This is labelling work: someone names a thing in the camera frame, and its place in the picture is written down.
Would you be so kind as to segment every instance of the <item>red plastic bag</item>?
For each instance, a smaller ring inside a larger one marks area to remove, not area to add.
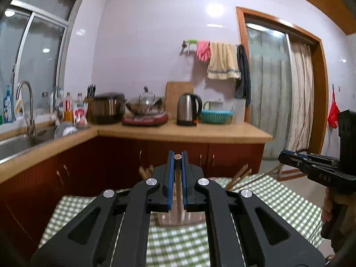
[[[330,108],[330,112],[329,112],[329,116],[328,116],[328,123],[329,123],[330,127],[338,128],[338,126],[339,126],[338,113],[339,112],[340,112],[340,110],[335,102],[335,93],[334,93],[334,90],[332,90],[332,106]]]

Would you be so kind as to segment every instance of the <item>kitchen sink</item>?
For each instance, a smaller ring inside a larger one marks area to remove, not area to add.
[[[78,131],[88,127],[77,127]],[[37,131],[36,136],[27,134],[0,141],[0,164],[29,152],[32,148],[55,139],[57,126],[50,126]]]

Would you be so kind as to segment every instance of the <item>electric kettle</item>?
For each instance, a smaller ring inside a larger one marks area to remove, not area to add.
[[[198,116],[202,112],[202,99],[192,93],[184,93],[180,96],[177,106],[177,124],[194,126],[198,121]]]

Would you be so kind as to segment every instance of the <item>red and white package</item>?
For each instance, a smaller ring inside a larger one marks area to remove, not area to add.
[[[74,103],[73,107],[73,116],[74,116],[74,125],[87,125],[87,112],[88,104],[84,103]]]

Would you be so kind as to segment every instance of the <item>dark towel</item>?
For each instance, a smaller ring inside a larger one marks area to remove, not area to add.
[[[251,78],[249,61],[243,45],[237,46],[237,64],[241,79],[236,80],[235,98],[246,98],[246,106],[248,106],[251,103]]]

